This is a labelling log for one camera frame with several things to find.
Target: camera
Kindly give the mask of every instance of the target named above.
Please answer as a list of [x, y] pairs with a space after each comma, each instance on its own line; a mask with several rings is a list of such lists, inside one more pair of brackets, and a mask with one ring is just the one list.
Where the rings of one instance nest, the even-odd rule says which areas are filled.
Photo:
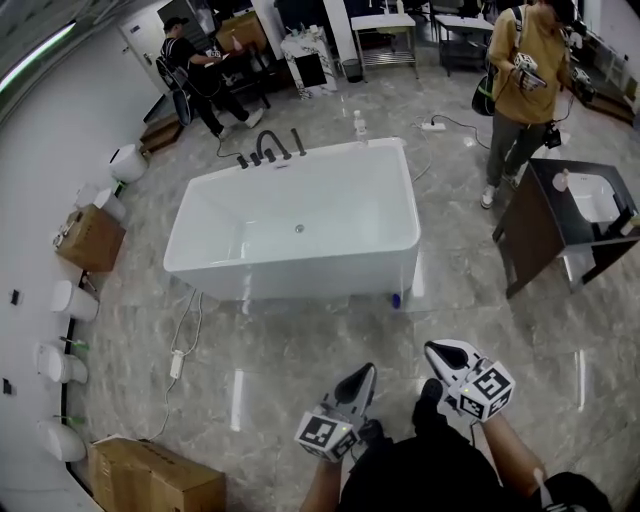
[[562, 145], [562, 137], [560, 136], [560, 130], [556, 128], [556, 124], [551, 121], [547, 123], [547, 129], [544, 132], [543, 137], [544, 145], [549, 149], [557, 148]]

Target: power strip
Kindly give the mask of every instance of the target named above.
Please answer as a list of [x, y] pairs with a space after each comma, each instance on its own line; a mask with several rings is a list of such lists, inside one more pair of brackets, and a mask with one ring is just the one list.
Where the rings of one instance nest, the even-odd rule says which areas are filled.
[[425, 132], [443, 132], [447, 129], [444, 123], [422, 123], [420, 128]]

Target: electrical cable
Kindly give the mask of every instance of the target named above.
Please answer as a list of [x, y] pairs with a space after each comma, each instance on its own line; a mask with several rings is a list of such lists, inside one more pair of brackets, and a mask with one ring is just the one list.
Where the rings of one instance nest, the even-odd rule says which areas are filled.
[[[191, 293], [191, 297], [189, 297], [189, 303], [187, 304], [187, 307], [184, 310], [184, 313], [182, 313], [182, 317], [180, 318], [180, 322], [178, 322], [178, 327], [176, 329], [176, 333], [173, 335], [173, 339], [171, 340], [171, 353], [172, 354], [175, 353], [176, 341], [178, 340], [178, 334], [180, 334], [180, 328], [182, 327], [182, 322], [184, 322], [184, 319], [187, 316], [187, 313], [191, 309], [191, 303], [193, 302], [193, 298], [195, 297], [195, 295], [196, 295], [196, 290], [194, 288], [193, 289], [193, 293]], [[184, 353], [184, 355], [182, 356], [183, 359], [185, 357], [187, 357], [191, 352], [193, 352], [195, 350], [195, 348], [198, 346], [198, 341], [200, 340], [200, 327], [201, 326], [202, 326], [202, 292], [200, 292], [200, 295], [198, 296], [198, 328], [196, 330], [196, 338], [195, 338], [195, 340], [193, 342], [193, 345], [191, 345], [189, 350], [187, 350]], [[164, 433], [164, 429], [166, 428], [167, 422], [169, 421], [169, 416], [171, 415], [171, 409], [169, 408], [169, 393], [173, 389], [173, 386], [176, 385], [176, 382], [178, 382], [178, 379], [172, 379], [171, 384], [169, 385], [167, 390], [164, 392], [164, 406], [167, 409], [166, 413], [165, 413], [165, 416], [164, 416], [164, 421], [162, 422], [162, 426], [160, 427], [160, 430], [158, 431], [158, 433], [156, 435], [148, 438], [149, 441], [153, 441], [154, 439], [156, 439], [157, 437], [161, 436]]]
[[[422, 137], [424, 138], [424, 142], [427, 146], [427, 151], [429, 151], [429, 139], [427, 139], [427, 136], [425, 135], [424, 131], [422, 130], [422, 127], [418, 126], [416, 123], [412, 123], [411, 126], [418, 128], [420, 130], [420, 133], [422, 134]], [[427, 174], [427, 171], [429, 169], [431, 169], [431, 164], [433, 163], [433, 156], [431, 155], [431, 152], [429, 151], [429, 163], [427, 164], [427, 166], [422, 170], [422, 172], [420, 172], [420, 174], [418, 174], [415, 178], [413, 178], [411, 180], [411, 183], [415, 183], [416, 181], [418, 181], [420, 178], [422, 178], [425, 174]]]
[[567, 115], [564, 116], [562, 119], [558, 119], [557, 121], [554, 121], [554, 123], [561, 123], [562, 121], [566, 121], [569, 116], [571, 115], [571, 107], [573, 107], [573, 102], [575, 101], [576, 96], [575, 94], [571, 95], [571, 99], [569, 100], [569, 108], [567, 110]]
[[489, 146], [486, 146], [485, 144], [483, 144], [482, 142], [480, 142], [480, 139], [478, 139], [478, 128], [476, 128], [475, 126], [471, 126], [470, 124], [462, 124], [462, 123], [459, 123], [459, 122], [458, 122], [458, 121], [456, 121], [455, 119], [451, 119], [450, 117], [443, 116], [442, 114], [436, 114], [436, 115], [434, 115], [434, 116], [431, 118], [431, 124], [433, 124], [433, 120], [434, 120], [436, 117], [441, 117], [441, 118], [443, 118], [443, 119], [447, 119], [447, 120], [451, 121], [452, 123], [457, 124], [458, 126], [462, 126], [463, 128], [471, 128], [471, 129], [475, 132], [476, 142], [477, 142], [480, 146], [482, 146], [483, 148], [485, 148], [485, 149], [491, 149]]
[[242, 153], [238, 153], [237, 151], [235, 151], [234, 153], [229, 153], [228, 155], [221, 155], [220, 150], [222, 149], [222, 141], [220, 140], [220, 137], [218, 137], [217, 135], [216, 135], [216, 139], [218, 139], [218, 151], [216, 151], [216, 156], [218, 156], [219, 158], [229, 158], [230, 156], [233, 156], [233, 155], [242, 156]]
[[477, 421], [474, 421], [473, 423], [471, 423], [469, 425], [469, 430], [471, 431], [471, 446], [473, 446], [474, 448], [476, 447], [476, 434], [473, 431], [473, 427], [474, 425], [477, 423]]

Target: gray pants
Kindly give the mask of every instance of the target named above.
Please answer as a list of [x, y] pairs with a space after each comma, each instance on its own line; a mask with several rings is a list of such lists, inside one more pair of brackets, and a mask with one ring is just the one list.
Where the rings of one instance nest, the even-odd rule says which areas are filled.
[[493, 116], [491, 154], [487, 164], [487, 183], [497, 187], [503, 174], [515, 176], [520, 167], [542, 146], [545, 129], [546, 124], [518, 123], [496, 110]]

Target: metal table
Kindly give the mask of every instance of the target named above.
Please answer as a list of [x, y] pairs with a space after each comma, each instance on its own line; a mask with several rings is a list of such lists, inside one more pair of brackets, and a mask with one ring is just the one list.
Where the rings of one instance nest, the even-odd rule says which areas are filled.
[[[366, 81], [365, 68], [385, 64], [413, 64], [418, 76], [418, 62], [416, 60], [416, 22], [408, 14], [376, 14], [374, 16], [357, 16], [351, 18], [351, 28], [356, 34], [358, 54], [362, 64], [362, 77]], [[372, 53], [365, 55], [360, 44], [360, 32], [365, 30], [379, 31], [379, 29], [401, 29], [407, 34], [409, 51], [392, 51], [387, 53]]]
[[[485, 54], [489, 44], [489, 38], [493, 34], [493, 25], [488, 21], [478, 18], [461, 18], [451, 14], [437, 14], [436, 32], [438, 33], [438, 49], [440, 51], [440, 64], [447, 70], [447, 76], [451, 76], [451, 60], [476, 61], [484, 65]], [[447, 39], [440, 37], [440, 27], [444, 28], [447, 33]], [[462, 43], [452, 41], [449, 33], [454, 34], [480, 34], [484, 38], [483, 44], [464, 40]], [[454, 54], [456, 47], [461, 48], [461, 52]]]

